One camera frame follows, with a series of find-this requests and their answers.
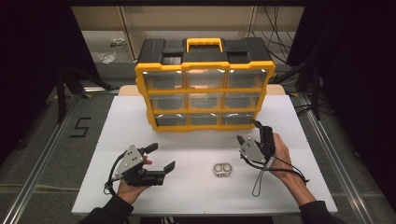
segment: gray floor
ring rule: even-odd
[[[90,46],[91,50],[94,48],[97,47],[95,45]],[[106,48],[104,47],[102,51],[111,52]],[[134,63],[129,58],[129,52],[126,48],[121,49],[118,56],[120,57],[110,64],[96,64],[103,81],[113,86],[133,84]],[[277,70],[285,71],[288,69],[286,65],[278,64]],[[293,84],[296,78],[292,77],[282,84],[288,93],[295,93]],[[94,86],[87,81],[83,81],[83,84],[84,86]],[[35,186],[35,191],[21,214],[19,223],[77,223],[81,220],[81,217],[71,214],[71,209],[90,164],[92,153],[95,150],[114,96],[115,93],[96,93],[90,96],[91,98],[81,97],[78,99],[62,136]],[[290,99],[294,105],[301,104],[301,97],[290,96]],[[35,163],[55,129],[57,120],[55,92],[48,98],[47,104],[48,108],[42,109],[35,125],[24,136],[27,146],[12,151],[0,167],[0,218],[2,220],[20,192],[21,186],[34,169]],[[321,124],[329,135],[353,184],[367,204],[374,223],[396,223],[395,213],[390,208],[380,189],[361,160],[352,154],[353,146],[349,142],[337,117],[330,115],[332,110],[328,105],[322,106],[320,110]],[[75,130],[75,125],[79,118],[91,118],[81,122],[81,125],[89,127],[89,130],[85,137],[73,138],[71,135],[83,134],[83,130]],[[346,223],[359,223],[348,197],[337,179],[332,164],[319,141],[318,135],[315,133],[308,114],[300,116],[300,122],[324,179],[337,203],[339,212],[335,215],[341,217]],[[273,219],[276,224],[302,223],[298,215],[275,216]],[[138,218],[134,218],[133,223],[138,222]]]

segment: carrying handle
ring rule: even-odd
[[[187,39],[187,52],[190,51],[190,45],[217,45],[219,46],[220,52],[222,52],[222,45],[220,38],[189,38]]]

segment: person's left hand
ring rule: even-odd
[[[152,161],[148,160],[147,156],[144,156],[145,158],[145,164],[150,165],[152,164]],[[145,187],[134,187],[134,186],[129,186],[125,180],[120,180],[120,186],[119,186],[119,191],[117,195],[122,198],[125,202],[127,203],[134,203],[136,199],[139,197],[139,195],[145,190],[148,189],[150,186],[145,186]]]

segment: finger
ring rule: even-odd
[[[141,187],[141,188],[142,188],[142,190],[145,190],[145,189],[151,188],[151,186],[144,186],[144,187]]]
[[[280,138],[279,134],[278,133],[274,133],[275,147],[281,147],[279,138]]]
[[[146,164],[146,165],[151,165],[152,164],[152,161],[151,160],[148,160],[148,156],[144,156],[143,157],[145,160],[144,160],[144,163]]]
[[[152,161],[151,161],[151,160],[145,160],[144,163],[145,163],[146,165],[151,165],[151,164],[152,164]]]
[[[278,139],[279,139],[279,143],[280,143],[280,145],[281,145],[282,147],[288,148],[288,147],[286,147],[285,143],[283,142],[283,140],[282,140],[282,138],[281,138],[280,136],[278,137]]]

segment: aluminum rail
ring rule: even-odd
[[[69,108],[64,116],[64,119],[62,120],[61,123],[56,125],[51,137],[49,138],[49,141],[44,147],[43,152],[41,153],[39,159],[35,163],[35,167],[33,168],[32,172],[29,174],[29,177],[24,183],[16,200],[10,206],[6,218],[3,221],[4,224],[15,224],[18,223],[18,221],[20,220],[26,205],[29,203],[29,200],[32,197],[33,191],[35,190],[35,186],[38,183],[38,180],[40,179],[41,175],[43,174],[44,169],[46,168],[47,163],[50,160],[51,155],[62,136],[64,127],[68,123],[69,117],[73,112],[73,109],[75,108],[79,98],[80,98],[79,95],[72,96]]]
[[[300,101],[303,105],[311,104],[305,93],[301,93]],[[364,202],[357,188],[353,184],[352,179],[347,173],[347,169],[341,162],[334,146],[332,145],[332,141],[326,134],[326,131],[324,130],[320,120],[317,120],[311,111],[308,111],[307,115],[315,130],[315,133],[318,135],[318,139],[322,144],[327,157],[329,158],[330,164],[332,165],[338,181],[340,182],[341,187],[343,188],[359,223],[374,223],[373,218],[368,211],[366,203]]]

